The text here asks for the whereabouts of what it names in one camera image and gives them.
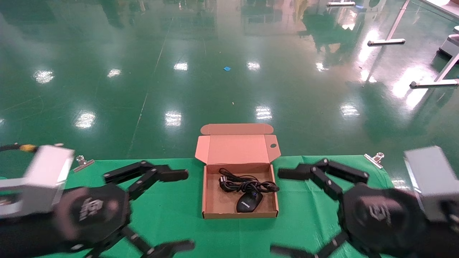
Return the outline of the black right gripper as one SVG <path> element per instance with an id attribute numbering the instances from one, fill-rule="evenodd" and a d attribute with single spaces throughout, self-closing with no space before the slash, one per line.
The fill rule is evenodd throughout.
<path id="1" fill-rule="evenodd" d="M 358 184 L 343 194 L 342 188 L 327 174 Z M 300 163 L 294 169 L 279 168 L 278 177 L 312 180 L 331 199 L 340 201 L 339 222 L 344 232 L 316 253 L 271 244 L 272 254 L 327 258 L 347 241 L 358 251 L 410 251 L 426 232 L 427 219 L 415 193 L 371 188 L 364 184 L 369 175 L 361 170 L 324 158 L 314 164 Z"/>

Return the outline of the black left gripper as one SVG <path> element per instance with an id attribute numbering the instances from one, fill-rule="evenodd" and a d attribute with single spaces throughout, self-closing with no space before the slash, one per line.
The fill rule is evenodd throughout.
<path id="1" fill-rule="evenodd" d="M 126 239 L 142 253 L 141 258 L 172 258 L 176 253 L 192 251 L 195 242 L 181 240 L 151 246 L 140 235 L 126 226 L 131 215 L 129 200 L 136 200 L 154 183 L 186 180 L 186 169 L 171 169 L 168 165 L 136 162 L 103 175 L 100 187 L 76 187 L 63 191 L 54 206 L 54 228 L 66 248 L 81 245 L 93 248 L 91 258 L 100 255 Z M 128 193 L 120 183 L 136 179 Z"/>

